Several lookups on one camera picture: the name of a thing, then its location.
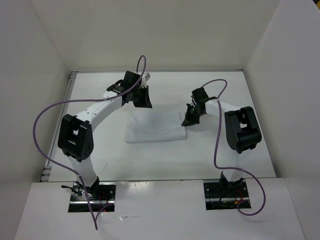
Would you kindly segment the white skirt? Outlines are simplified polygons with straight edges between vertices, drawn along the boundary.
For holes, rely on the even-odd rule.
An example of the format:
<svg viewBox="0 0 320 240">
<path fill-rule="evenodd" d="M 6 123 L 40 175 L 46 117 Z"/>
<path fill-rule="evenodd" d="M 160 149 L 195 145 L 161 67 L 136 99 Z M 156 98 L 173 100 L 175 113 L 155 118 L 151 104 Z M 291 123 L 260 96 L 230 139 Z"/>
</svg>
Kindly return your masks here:
<svg viewBox="0 0 320 240">
<path fill-rule="evenodd" d="M 124 141 L 127 144 L 183 141 L 187 133 L 178 111 L 135 111 L 127 117 Z"/>
</svg>

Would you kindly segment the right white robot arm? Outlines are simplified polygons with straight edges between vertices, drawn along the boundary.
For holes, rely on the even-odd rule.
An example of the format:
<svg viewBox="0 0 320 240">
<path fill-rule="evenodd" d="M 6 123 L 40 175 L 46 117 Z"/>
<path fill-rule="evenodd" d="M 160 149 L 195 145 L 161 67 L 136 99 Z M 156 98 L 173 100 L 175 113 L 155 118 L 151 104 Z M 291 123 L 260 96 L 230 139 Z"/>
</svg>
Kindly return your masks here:
<svg viewBox="0 0 320 240">
<path fill-rule="evenodd" d="M 217 97 L 209 97 L 203 87 L 192 91 L 191 104 L 187 104 L 183 127 L 200 123 L 200 117 L 218 117 L 218 133 L 214 147 L 213 163 L 217 165 L 217 152 L 221 139 L 222 121 L 225 126 L 226 142 L 236 152 L 238 159 L 244 158 L 243 152 L 256 148 L 262 140 L 261 130 L 252 107 L 239 107 L 221 102 Z"/>
</svg>

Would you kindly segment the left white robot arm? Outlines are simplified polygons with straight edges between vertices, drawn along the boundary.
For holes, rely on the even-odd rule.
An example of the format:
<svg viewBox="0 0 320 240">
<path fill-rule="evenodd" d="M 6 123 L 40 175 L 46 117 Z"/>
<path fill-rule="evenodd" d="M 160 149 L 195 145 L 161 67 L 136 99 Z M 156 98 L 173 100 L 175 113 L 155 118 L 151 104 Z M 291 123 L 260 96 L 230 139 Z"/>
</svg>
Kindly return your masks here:
<svg viewBox="0 0 320 240">
<path fill-rule="evenodd" d="M 102 194 L 100 180 L 91 161 L 94 150 L 93 132 L 111 113 L 129 102 L 136 108 L 152 108 L 149 79 L 149 73 L 126 71 L 123 79 L 106 89 L 101 101 L 76 115 L 66 114 L 62 118 L 57 145 L 76 171 L 77 194 L 88 200 L 94 200 Z"/>
</svg>

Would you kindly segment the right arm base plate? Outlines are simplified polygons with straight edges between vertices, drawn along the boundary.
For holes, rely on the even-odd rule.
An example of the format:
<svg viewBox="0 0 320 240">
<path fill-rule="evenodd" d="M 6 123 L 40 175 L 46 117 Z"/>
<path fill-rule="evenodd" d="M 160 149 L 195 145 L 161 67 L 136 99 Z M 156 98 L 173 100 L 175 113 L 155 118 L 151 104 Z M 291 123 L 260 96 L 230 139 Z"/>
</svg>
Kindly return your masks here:
<svg viewBox="0 0 320 240">
<path fill-rule="evenodd" d="M 244 181 L 240 187 L 231 190 L 222 190 L 218 180 L 203 182 L 205 207 L 207 211 L 251 209 L 247 184 Z"/>
</svg>

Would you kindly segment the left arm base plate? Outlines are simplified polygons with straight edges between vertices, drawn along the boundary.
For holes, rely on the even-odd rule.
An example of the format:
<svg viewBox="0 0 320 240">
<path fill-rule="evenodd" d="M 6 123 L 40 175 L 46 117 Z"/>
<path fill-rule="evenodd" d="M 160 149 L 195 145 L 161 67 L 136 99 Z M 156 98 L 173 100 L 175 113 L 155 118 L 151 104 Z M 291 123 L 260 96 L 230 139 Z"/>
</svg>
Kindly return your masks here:
<svg viewBox="0 0 320 240">
<path fill-rule="evenodd" d="M 62 185 L 62 188 L 70 189 L 69 200 L 69 213 L 86 213 L 89 212 L 85 192 L 80 191 L 77 183 L 74 182 L 72 187 Z M 116 183 L 115 182 L 100 182 L 99 193 L 95 196 L 90 196 L 90 205 L 94 213 L 101 212 L 114 212 L 115 211 L 115 198 L 116 198 Z"/>
</svg>

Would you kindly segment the aluminium table edge rail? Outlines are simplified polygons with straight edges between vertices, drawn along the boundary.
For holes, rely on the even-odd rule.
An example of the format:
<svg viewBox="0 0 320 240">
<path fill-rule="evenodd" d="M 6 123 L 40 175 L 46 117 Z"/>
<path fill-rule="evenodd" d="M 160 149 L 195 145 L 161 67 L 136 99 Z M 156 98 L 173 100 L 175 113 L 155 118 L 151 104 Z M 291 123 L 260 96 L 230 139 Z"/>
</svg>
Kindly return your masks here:
<svg viewBox="0 0 320 240">
<path fill-rule="evenodd" d="M 73 91 L 75 80 L 78 73 L 79 73 L 78 71 L 72 71 L 69 75 L 68 85 L 67 85 L 64 98 L 62 100 L 62 104 L 59 104 L 58 106 L 60 112 L 58 115 L 57 123 L 55 125 L 55 129 L 53 131 L 53 137 L 50 142 L 48 151 L 42 150 L 42 148 L 40 147 L 41 144 L 38 142 L 38 132 L 39 132 L 38 125 L 40 123 L 40 117 L 44 116 L 44 113 L 45 113 L 44 110 L 46 110 L 47 108 L 45 108 L 39 113 L 39 115 L 36 118 L 37 122 L 36 121 L 34 122 L 33 130 L 32 130 L 33 140 L 37 150 L 40 152 L 40 155 L 45 159 L 45 164 L 41 173 L 40 182 L 50 181 L 50 175 L 51 175 L 52 167 L 54 164 L 49 159 L 47 159 L 47 157 L 54 159 L 56 156 L 59 157 L 59 155 L 62 154 L 62 151 L 58 148 L 58 135 L 60 131 L 60 123 L 61 123 L 62 117 L 67 112 L 68 104 L 69 104 L 68 101 L 71 99 L 72 91 Z"/>
</svg>

